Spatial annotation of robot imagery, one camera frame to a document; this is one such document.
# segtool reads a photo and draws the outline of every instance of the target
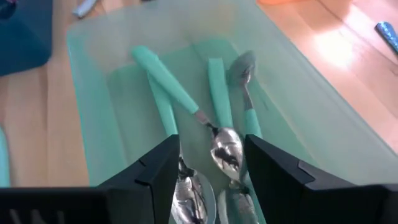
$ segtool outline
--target spoon bowl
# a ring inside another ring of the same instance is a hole
[[[243,144],[233,128],[218,128],[213,135],[211,157],[219,169],[229,178],[240,181]]]
[[[216,218],[215,204],[215,196],[208,179],[187,167],[180,158],[171,209],[176,223],[213,224]]]
[[[217,206],[220,223],[259,223],[249,189],[238,182],[221,191]]]
[[[252,50],[240,55],[230,66],[227,72],[228,84],[244,86],[250,82],[255,68],[256,56]]]

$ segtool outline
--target mint green handle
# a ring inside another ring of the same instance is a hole
[[[225,79],[224,62],[221,58],[210,58],[208,76],[211,98],[221,127],[233,128],[231,104]]]
[[[244,112],[245,124],[246,124],[246,134],[254,134],[259,138],[262,138],[261,128],[259,120],[257,118],[256,111],[251,108]]]
[[[199,106],[155,53],[147,47],[138,46],[133,48],[131,54],[136,62],[144,67],[144,69],[149,72],[149,75],[151,75],[170,96],[181,103],[189,113],[194,114],[199,110]]]
[[[7,139],[0,128],[0,187],[10,187],[10,170],[7,151]]]
[[[178,134],[177,125],[175,125],[173,107],[169,96],[149,74],[148,80],[167,135],[170,136],[172,134]]]

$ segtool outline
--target utensil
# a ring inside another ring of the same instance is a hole
[[[254,75],[256,57],[252,50],[240,55],[230,66],[228,74],[228,83],[231,86],[238,86],[243,92],[244,110],[245,110],[245,128],[246,134],[255,134],[262,138],[261,128],[254,110],[253,102],[248,90],[248,83]]]
[[[164,90],[176,99],[190,114],[196,116],[201,124],[210,128],[212,133],[211,155],[218,167],[230,178],[240,181],[243,145],[237,132],[231,127],[216,127],[204,111],[184,90],[177,79],[170,73],[158,56],[147,47],[138,46],[132,50],[136,62],[143,66],[154,77]]]
[[[167,135],[178,134],[169,97],[150,75],[148,75],[148,79]],[[178,224],[214,223],[216,218],[215,204],[215,196],[208,179],[185,164],[180,148],[178,179],[172,202],[174,220]]]
[[[208,62],[208,76],[211,97],[221,126],[232,128],[232,113],[228,87],[225,80],[224,63],[221,58],[211,58]],[[223,189],[218,197],[218,214],[224,223],[258,223],[249,189],[231,179],[229,187]]]
[[[375,28],[394,52],[398,54],[398,36],[391,23],[378,22]]]
[[[260,124],[257,118],[256,110],[254,109],[253,102],[250,97],[250,93],[248,90],[248,84],[251,78],[254,76],[256,68],[256,56],[252,50],[249,50],[242,55],[240,55],[235,61],[232,63],[228,70],[228,83],[231,86],[238,86],[242,89],[243,92],[243,101],[244,101],[244,114],[245,114],[245,130],[246,134],[254,134],[259,138],[262,138]],[[248,186],[249,192],[252,192],[252,199],[254,202],[253,206],[258,214],[259,223],[266,223],[264,215],[262,214],[262,210],[260,204],[257,199],[257,195],[254,194],[254,187],[252,185],[249,173],[247,172],[246,160],[243,159],[243,172],[241,177],[245,185]]]
[[[10,187],[9,156],[7,150],[7,139],[0,127],[0,187]]]

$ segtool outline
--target teal object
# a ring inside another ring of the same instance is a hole
[[[158,56],[144,46],[135,47],[132,56],[136,62],[148,70],[154,79],[163,84],[164,88],[178,100],[191,114],[198,111],[199,106],[187,94],[177,79],[170,73],[166,66],[159,60]]]
[[[208,75],[211,98],[214,102],[218,124],[221,127],[233,128],[231,104],[229,102],[228,86],[226,84],[224,62],[221,58],[210,58]]]
[[[257,118],[257,113],[254,108],[245,111],[245,125],[246,134],[254,134],[259,138],[262,138],[261,128],[259,120]]]
[[[7,148],[7,139],[0,127],[0,187],[10,187],[10,168]]]
[[[173,106],[169,96],[150,75],[148,75],[148,80],[150,88],[154,93],[157,109],[159,110],[160,118],[163,122],[163,126],[167,135],[170,136],[172,134],[178,134],[177,125],[175,125]]]

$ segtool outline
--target blue object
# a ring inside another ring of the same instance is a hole
[[[0,76],[45,64],[52,51],[52,0],[21,0],[0,19]]]
[[[16,0],[0,0],[0,19],[9,19],[16,9]]]
[[[376,25],[376,30],[398,54],[398,37],[392,25],[389,22],[379,22]]]

